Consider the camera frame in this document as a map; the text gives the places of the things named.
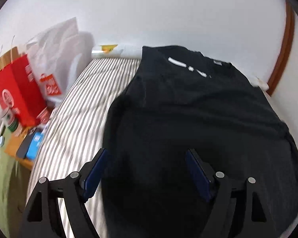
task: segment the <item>white wall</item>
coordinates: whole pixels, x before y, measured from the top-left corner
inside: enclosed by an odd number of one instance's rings
[[[275,92],[273,103],[278,107],[281,117],[287,123],[298,148],[298,16],[295,21],[295,34],[291,53]]]
[[[279,54],[284,0],[8,0],[0,11],[0,47],[22,44],[77,17],[95,44],[177,44],[231,61],[267,81]]]

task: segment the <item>striped bed sheet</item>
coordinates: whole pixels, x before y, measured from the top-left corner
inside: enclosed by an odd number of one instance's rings
[[[38,179],[62,179],[91,161],[102,146],[107,112],[114,99],[132,80],[139,59],[94,59],[53,111],[31,173],[27,199]],[[107,237],[101,184],[85,204],[100,237]],[[67,238],[73,238],[65,203],[59,199]]]

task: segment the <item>bag logo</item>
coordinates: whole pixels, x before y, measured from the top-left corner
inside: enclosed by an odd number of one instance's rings
[[[8,91],[7,89],[4,89],[2,91],[2,99],[4,101],[4,103],[8,106],[8,107],[13,107],[14,106],[14,100],[13,97],[10,93],[10,91]]]
[[[53,74],[50,74],[48,76],[46,76],[46,74],[42,74],[40,78],[40,82],[45,84],[45,92],[48,96],[55,96],[55,95],[62,94]]]

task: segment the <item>green tablecloth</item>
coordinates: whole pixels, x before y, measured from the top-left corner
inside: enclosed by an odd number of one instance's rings
[[[0,229],[7,238],[17,237],[25,208],[30,171],[4,150],[11,133],[4,131],[5,143],[0,148]]]

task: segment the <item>brown paper bag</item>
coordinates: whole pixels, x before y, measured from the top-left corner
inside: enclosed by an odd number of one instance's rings
[[[8,52],[6,52],[4,55],[0,57],[0,71],[9,63],[11,63],[11,52],[12,52],[12,60],[15,60],[20,57],[17,47],[14,47]]]

